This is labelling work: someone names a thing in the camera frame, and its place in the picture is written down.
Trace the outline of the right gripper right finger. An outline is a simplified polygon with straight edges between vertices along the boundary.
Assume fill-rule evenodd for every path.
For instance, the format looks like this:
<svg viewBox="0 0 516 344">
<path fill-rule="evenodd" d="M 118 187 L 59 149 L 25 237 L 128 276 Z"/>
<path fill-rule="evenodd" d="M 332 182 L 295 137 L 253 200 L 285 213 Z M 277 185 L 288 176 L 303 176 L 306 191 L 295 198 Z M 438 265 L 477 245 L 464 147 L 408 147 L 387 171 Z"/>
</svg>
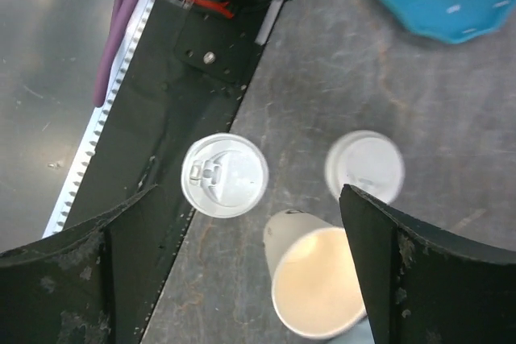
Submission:
<svg viewBox="0 0 516 344">
<path fill-rule="evenodd" d="M 376 343 L 513 343 L 515 253 L 403 213 L 362 189 L 339 198 Z"/>
</svg>

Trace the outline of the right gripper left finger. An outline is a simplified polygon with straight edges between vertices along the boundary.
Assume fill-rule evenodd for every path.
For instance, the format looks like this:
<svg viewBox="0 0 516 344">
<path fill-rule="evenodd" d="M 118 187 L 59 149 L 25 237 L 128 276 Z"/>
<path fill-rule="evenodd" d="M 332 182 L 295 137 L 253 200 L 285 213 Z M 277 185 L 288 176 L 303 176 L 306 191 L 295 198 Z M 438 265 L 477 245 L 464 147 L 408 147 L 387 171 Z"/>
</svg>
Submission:
<svg viewBox="0 0 516 344">
<path fill-rule="evenodd" d="M 3 343 L 137 343 L 158 252 L 156 188 L 1 255 Z"/>
</svg>

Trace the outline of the white paper coffee cup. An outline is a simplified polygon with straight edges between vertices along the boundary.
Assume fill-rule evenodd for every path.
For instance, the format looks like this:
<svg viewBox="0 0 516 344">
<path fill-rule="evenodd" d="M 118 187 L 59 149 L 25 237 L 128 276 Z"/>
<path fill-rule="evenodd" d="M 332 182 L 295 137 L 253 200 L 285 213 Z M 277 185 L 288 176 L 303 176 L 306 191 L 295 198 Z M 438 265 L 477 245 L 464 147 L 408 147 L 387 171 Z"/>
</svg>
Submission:
<svg viewBox="0 0 516 344">
<path fill-rule="evenodd" d="M 292 332 L 333 338 L 366 316 L 343 227 L 287 209 L 267 221 L 263 243 L 273 308 Z"/>
</svg>

